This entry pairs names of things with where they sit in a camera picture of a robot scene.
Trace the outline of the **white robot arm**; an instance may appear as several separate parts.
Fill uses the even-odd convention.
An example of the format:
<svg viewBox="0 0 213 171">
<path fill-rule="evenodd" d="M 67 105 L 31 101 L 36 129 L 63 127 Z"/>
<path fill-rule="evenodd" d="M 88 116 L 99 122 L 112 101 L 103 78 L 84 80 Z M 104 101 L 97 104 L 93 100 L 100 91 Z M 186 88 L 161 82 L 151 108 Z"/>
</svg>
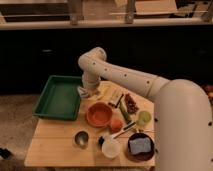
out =
<svg viewBox="0 0 213 171">
<path fill-rule="evenodd" d="M 105 78 L 154 103 L 155 171 L 213 171 L 213 112 L 204 90 L 106 59 L 101 47 L 79 57 L 83 86 L 94 91 Z"/>
</svg>

